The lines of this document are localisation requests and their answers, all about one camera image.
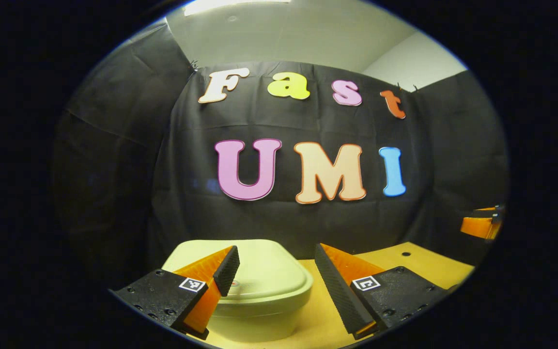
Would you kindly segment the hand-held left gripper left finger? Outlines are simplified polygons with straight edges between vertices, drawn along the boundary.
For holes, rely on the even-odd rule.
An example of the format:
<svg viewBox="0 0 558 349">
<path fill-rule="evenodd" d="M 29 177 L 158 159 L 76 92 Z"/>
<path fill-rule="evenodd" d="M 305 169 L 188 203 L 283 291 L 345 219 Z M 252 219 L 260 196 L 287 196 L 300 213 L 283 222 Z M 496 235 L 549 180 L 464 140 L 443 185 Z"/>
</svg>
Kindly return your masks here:
<svg viewBox="0 0 558 349">
<path fill-rule="evenodd" d="M 205 340 L 211 316 L 228 295 L 239 266 L 238 249 L 232 245 L 175 271 L 156 269 L 109 292 L 163 327 Z"/>
</svg>

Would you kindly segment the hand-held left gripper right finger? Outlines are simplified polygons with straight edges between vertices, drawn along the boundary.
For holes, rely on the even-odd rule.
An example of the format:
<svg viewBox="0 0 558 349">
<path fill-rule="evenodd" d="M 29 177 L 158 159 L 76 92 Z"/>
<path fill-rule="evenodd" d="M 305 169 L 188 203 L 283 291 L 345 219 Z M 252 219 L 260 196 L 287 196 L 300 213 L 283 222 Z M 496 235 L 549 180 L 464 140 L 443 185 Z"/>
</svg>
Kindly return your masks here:
<svg viewBox="0 0 558 349">
<path fill-rule="evenodd" d="M 407 267 L 386 270 L 323 243 L 317 244 L 314 261 L 355 340 L 406 323 L 450 294 Z"/>
</svg>

